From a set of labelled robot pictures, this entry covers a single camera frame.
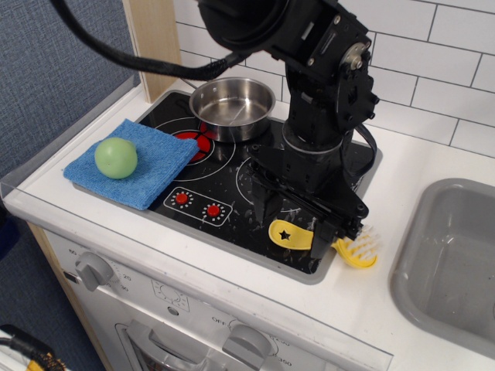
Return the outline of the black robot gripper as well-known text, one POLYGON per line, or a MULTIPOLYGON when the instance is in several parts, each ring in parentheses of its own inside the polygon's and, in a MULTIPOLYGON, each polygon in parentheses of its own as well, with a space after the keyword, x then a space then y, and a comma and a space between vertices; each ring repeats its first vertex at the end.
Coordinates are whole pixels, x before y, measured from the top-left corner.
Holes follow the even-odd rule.
POLYGON ((354 158, 355 147, 305 153, 289 146, 249 146, 248 170, 258 224, 268 225, 286 199, 316 218, 312 259, 322 259, 337 238, 354 240, 369 213, 351 186, 369 171, 367 163, 354 158))

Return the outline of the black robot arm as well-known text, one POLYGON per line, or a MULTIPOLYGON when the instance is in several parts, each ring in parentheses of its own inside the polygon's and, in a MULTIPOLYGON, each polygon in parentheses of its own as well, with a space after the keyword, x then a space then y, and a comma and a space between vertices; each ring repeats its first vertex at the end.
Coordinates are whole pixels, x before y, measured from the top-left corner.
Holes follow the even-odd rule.
POLYGON ((285 63, 290 92, 282 146, 250 148, 252 197, 260 222, 284 199, 316 221, 311 255, 339 238, 354 239, 368 209, 348 183, 369 170, 349 167, 352 137, 378 102, 368 73, 371 41, 357 17, 336 1, 201 1, 211 37, 242 56, 259 51, 285 63))

